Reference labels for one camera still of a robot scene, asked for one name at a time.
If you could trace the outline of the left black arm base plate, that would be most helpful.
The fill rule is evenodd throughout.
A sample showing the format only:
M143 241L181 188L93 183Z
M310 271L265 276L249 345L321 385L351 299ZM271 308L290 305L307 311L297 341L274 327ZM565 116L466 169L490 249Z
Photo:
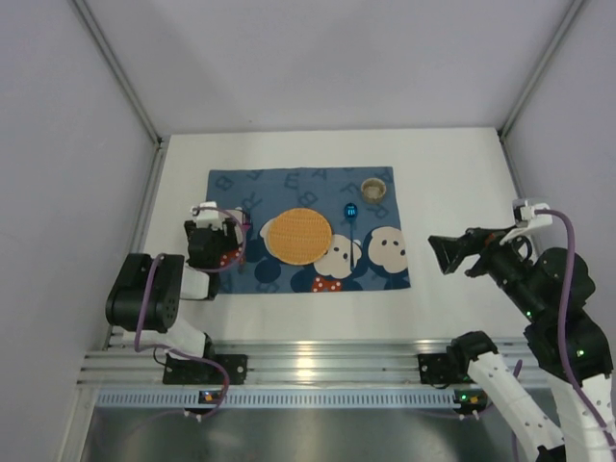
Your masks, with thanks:
M217 354L215 361L229 375L231 385L243 385L248 370L248 357L243 354ZM213 366L193 360L166 359L163 374L165 385L222 385L223 374Z

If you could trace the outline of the blue cartoon placemat cloth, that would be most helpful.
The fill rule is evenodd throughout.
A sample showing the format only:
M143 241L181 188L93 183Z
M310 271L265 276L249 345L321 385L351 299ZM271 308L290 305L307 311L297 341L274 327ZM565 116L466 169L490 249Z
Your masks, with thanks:
M379 204L363 201L361 184L379 178L387 193ZM250 213L244 272L238 267L221 275L220 291L229 295L265 295L352 291L388 291L411 286L406 244L401 231L392 167L296 167L213 169L207 179L207 201ZM355 269L350 269L348 202L357 205L354 224ZM293 208L309 208L330 223L333 239L317 262L288 265L274 257L265 238L271 222Z

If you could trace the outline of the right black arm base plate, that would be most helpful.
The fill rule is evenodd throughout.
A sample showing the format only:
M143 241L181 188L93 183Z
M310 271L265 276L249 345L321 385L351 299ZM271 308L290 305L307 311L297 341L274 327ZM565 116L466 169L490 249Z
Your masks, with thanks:
M452 385L473 383L445 353L421 353L417 359L420 381L423 385L446 389Z

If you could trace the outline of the iridescent blue metal spoon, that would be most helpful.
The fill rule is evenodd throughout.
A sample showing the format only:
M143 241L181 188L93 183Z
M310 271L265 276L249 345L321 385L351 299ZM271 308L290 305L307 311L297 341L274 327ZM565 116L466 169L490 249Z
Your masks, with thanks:
M355 256L354 256L354 224L355 221L357 219L358 216L358 208L357 205L352 203L352 202L348 202L345 205L344 208L344 215L345 215L345 219L346 222L348 223L348 228L349 228L349 247L350 247L350 251L349 251L349 259L350 259L350 269L354 270L355 269Z

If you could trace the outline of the orange woven round coaster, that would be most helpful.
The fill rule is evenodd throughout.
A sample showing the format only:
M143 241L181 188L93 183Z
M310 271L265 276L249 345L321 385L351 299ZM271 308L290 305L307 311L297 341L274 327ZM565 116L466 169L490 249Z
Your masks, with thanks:
M281 262L304 266L317 262L332 239L332 227L321 213L293 208L271 222L265 241L270 253Z

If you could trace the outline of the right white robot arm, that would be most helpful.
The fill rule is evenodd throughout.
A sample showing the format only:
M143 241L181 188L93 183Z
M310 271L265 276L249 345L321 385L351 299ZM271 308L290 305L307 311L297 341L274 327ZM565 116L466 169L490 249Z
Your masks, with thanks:
M451 341L447 356L455 374L470 378L492 400L530 461L612 461L615 419L611 408L613 363L602 329L584 310L595 284L584 260L552 247L538 258L526 236L507 241L506 229L470 228L462 236L428 242L444 274L476 257L470 278L489 276L520 310L524 336L546 373L556 404L552 422L505 365L482 331Z

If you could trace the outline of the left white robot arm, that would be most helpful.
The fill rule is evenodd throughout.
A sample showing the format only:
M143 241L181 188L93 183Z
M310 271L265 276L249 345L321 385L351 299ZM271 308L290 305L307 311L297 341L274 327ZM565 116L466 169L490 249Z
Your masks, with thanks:
M244 220L237 211L198 208L184 223L188 254L130 253L105 305L111 326L133 335L136 352L160 349L181 359L211 364L209 335L179 314L181 301L211 301L221 275L242 264Z

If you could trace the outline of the small beige ceramic cup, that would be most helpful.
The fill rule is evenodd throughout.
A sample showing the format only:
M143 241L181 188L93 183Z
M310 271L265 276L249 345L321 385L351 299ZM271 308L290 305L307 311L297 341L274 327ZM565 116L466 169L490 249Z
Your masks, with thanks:
M363 201L367 204L379 204L387 193L386 184L379 178L367 178L361 184Z

